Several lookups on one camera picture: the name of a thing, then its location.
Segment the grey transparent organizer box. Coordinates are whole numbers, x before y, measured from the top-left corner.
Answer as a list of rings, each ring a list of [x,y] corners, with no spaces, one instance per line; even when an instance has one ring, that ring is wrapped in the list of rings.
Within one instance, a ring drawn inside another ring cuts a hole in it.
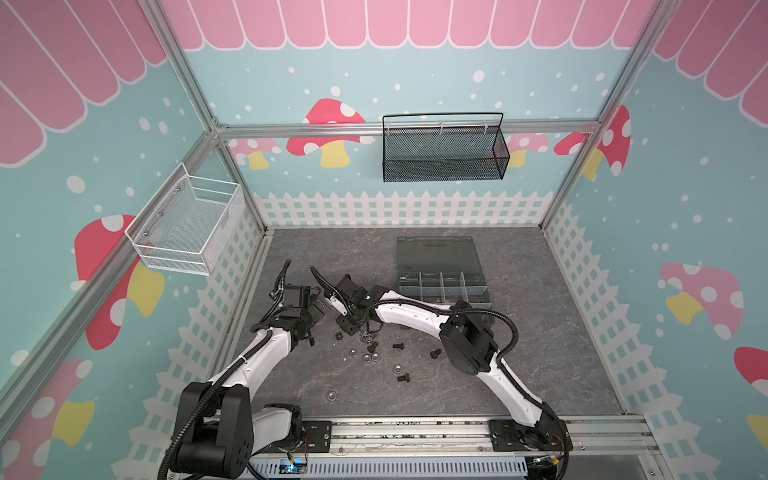
[[[469,236],[397,239],[398,291],[438,305],[459,301],[477,308],[492,305],[490,291]]]

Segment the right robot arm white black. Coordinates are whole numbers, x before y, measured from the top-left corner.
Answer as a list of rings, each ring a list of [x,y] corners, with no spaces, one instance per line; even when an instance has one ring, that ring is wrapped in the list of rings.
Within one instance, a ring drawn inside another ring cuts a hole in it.
[[[315,266],[310,272],[340,318],[353,326],[400,325],[439,339],[451,365],[478,378],[506,407],[511,419],[497,432],[512,445],[530,451],[557,448],[565,454],[572,450],[565,421],[524,385],[505,360],[519,340],[517,326],[508,316],[463,300],[439,306],[381,286],[366,290],[348,275],[333,285]]]

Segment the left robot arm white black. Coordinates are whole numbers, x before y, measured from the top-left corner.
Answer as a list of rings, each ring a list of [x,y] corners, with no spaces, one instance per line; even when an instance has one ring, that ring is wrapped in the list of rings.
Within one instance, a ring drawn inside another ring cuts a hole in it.
[[[220,373],[183,389],[159,479],[170,473],[236,479],[251,467],[252,456],[270,446],[289,459],[308,447],[299,406],[253,408],[255,393],[277,364],[301,342],[315,344],[312,328],[324,316],[318,289],[287,283],[290,265],[284,262],[270,292],[272,305],[251,328],[251,343]]]

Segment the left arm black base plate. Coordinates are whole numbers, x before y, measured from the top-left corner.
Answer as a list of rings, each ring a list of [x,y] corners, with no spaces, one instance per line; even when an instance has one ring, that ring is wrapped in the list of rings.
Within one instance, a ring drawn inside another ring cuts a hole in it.
[[[292,455],[304,453],[329,453],[333,423],[331,421],[304,421],[303,436],[296,441],[281,440],[264,446],[254,455],[275,453]]]

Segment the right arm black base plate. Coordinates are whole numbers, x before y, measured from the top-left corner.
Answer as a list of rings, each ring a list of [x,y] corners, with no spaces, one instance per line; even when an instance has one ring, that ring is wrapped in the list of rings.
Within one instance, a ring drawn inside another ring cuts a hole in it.
[[[501,419],[490,420],[488,426],[495,452],[570,452],[573,449],[566,424],[547,415],[533,427]]]

